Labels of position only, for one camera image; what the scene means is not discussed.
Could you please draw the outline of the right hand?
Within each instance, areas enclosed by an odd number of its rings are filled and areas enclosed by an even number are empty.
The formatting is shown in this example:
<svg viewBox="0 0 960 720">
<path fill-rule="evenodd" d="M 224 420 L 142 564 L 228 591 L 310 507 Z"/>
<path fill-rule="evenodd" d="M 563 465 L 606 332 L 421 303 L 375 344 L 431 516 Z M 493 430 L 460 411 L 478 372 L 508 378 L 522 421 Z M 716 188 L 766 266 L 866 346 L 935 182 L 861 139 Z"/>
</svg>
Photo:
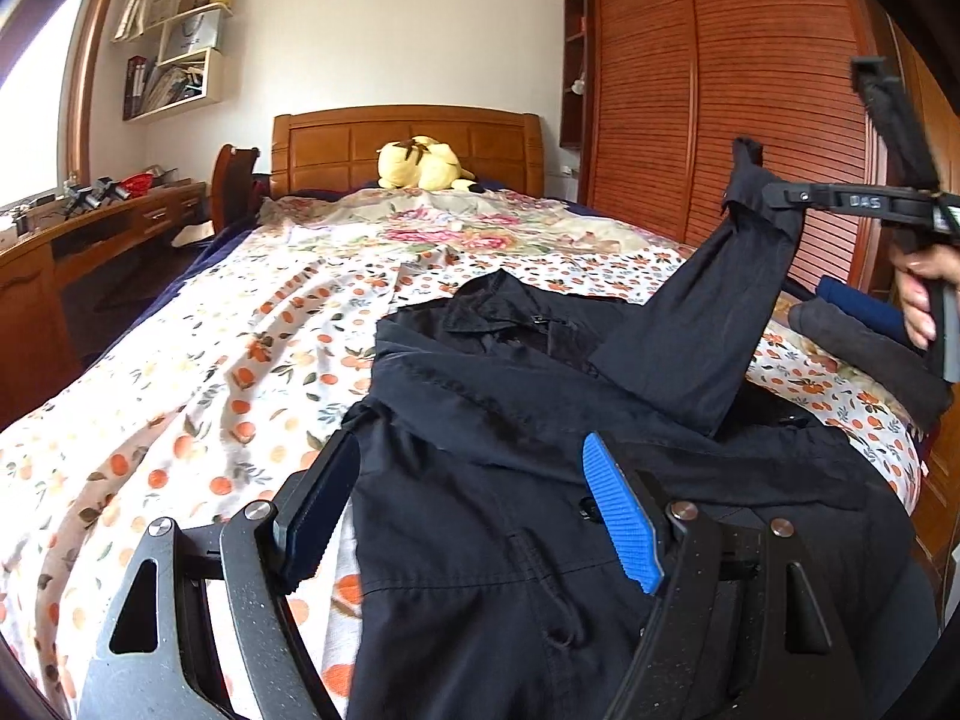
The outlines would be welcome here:
<svg viewBox="0 0 960 720">
<path fill-rule="evenodd" d="M 900 296 L 905 332 L 914 346 L 928 348 L 937 338 L 937 320 L 932 316 L 931 296 L 926 281 L 944 280 L 953 288 L 960 286 L 960 254 L 955 247 L 935 245 L 931 249 L 905 252 L 893 244 L 890 260 L 895 268 L 895 284 Z"/>
</svg>

